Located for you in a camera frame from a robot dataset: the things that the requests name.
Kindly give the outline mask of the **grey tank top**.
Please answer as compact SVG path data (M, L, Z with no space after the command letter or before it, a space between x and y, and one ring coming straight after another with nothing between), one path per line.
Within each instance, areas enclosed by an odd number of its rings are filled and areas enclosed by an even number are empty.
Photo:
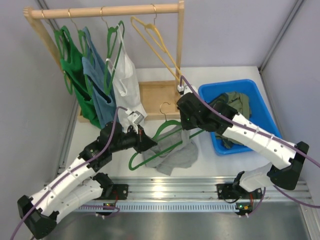
M145 164L159 173L170 176L175 168L187 169L198 159L198 147L189 139L190 131L176 125L156 137L157 145L142 153L143 160L155 157Z

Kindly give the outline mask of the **yellow hanger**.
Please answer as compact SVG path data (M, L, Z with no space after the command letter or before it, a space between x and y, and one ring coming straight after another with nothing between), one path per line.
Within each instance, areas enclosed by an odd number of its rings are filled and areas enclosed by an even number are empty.
M176 82L179 83L181 79L181 62L182 62L182 51L183 51L183 33L184 33L184 16L185 16L185 2L183 0L178 1L177 4L161 4L159 6L154 6L154 13L157 14L177 14L177 40L176 40L176 58L173 58L170 51L168 50L164 39L156 27L155 23L145 23L136 16L130 17L130 23L136 32L142 37L144 42L150 47L153 53L158 57L158 59L163 63L163 65L169 70L173 75ZM160 53L155 49L153 44L147 39L147 37L140 31L137 24L141 25L149 37L153 40L159 49L168 56L169 60L173 64L174 69L172 69L169 64L164 60Z

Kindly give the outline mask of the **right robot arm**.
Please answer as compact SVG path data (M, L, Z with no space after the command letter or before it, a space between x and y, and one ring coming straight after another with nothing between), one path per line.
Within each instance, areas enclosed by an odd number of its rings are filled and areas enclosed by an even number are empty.
M185 130L200 128L235 140L266 158L269 163L250 171L241 171L233 181L232 190L238 198L270 186L293 191L298 183L309 145L282 141L250 122L235 108L221 100L210 103L193 93L178 101L181 125Z

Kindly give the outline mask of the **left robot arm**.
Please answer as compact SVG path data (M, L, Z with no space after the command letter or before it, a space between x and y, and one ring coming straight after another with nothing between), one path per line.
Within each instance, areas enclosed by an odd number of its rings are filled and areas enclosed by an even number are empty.
M85 203L113 194L113 182L100 172L112 160L112 154L134 149L142 153L157 145L143 127L129 126L126 132L119 122L108 122L95 141L81 151L73 163L39 192L21 196L17 201L21 220L40 240L57 224Z

